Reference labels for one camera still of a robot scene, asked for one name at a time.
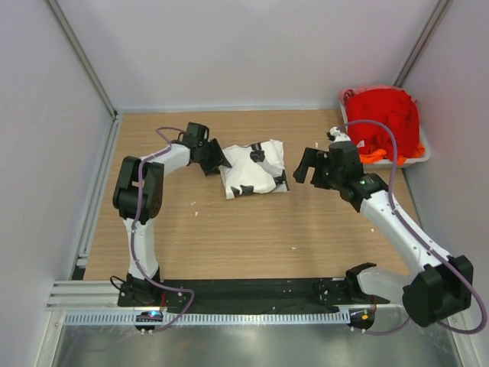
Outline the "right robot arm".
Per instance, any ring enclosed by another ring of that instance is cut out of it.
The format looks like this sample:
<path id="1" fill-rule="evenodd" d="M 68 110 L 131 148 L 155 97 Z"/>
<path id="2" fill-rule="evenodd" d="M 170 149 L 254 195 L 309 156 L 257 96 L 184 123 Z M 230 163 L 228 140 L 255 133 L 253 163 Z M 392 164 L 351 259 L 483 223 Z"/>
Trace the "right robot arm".
<path id="1" fill-rule="evenodd" d="M 393 273 L 373 263 L 346 271 L 345 296 L 360 303 L 370 295 L 403 305 L 410 319 L 427 327 L 471 306 L 473 265 L 454 257 L 413 221 L 376 173 L 364 171 L 358 149 L 350 141 L 333 142 L 327 151 L 306 148 L 293 178 L 303 183 L 313 169 L 311 184 L 336 190 L 390 241 L 409 269 Z"/>

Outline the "white t-shirt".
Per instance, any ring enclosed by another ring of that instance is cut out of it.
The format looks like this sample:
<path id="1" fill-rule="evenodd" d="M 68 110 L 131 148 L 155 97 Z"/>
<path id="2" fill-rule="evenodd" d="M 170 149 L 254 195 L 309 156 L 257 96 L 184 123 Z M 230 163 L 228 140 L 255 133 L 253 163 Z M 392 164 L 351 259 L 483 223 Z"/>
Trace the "white t-shirt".
<path id="1" fill-rule="evenodd" d="M 290 191 L 283 142 L 269 139 L 224 149 L 231 167 L 220 167 L 227 200 L 240 196 Z"/>

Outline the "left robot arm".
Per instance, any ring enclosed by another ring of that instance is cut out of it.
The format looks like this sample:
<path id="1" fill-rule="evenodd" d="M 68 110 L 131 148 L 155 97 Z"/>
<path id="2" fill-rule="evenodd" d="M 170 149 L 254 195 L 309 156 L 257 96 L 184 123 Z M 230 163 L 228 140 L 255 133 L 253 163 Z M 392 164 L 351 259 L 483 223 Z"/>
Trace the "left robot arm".
<path id="1" fill-rule="evenodd" d="M 209 137 L 209 128 L 190 122 L 174 140 L 164 138 L 167 146 L 143 157 L 123 159 L 112 204 L 123 219 L 128 237 L 129 269 L 118 286 L 118 306 L 156 306 L 167 286 L 160 280 L 155 252 L 155 219 L 164 202 L 164 178 L 190 164 L 198 164 L 206 175 L 230 167 L 218 141 Z"/>

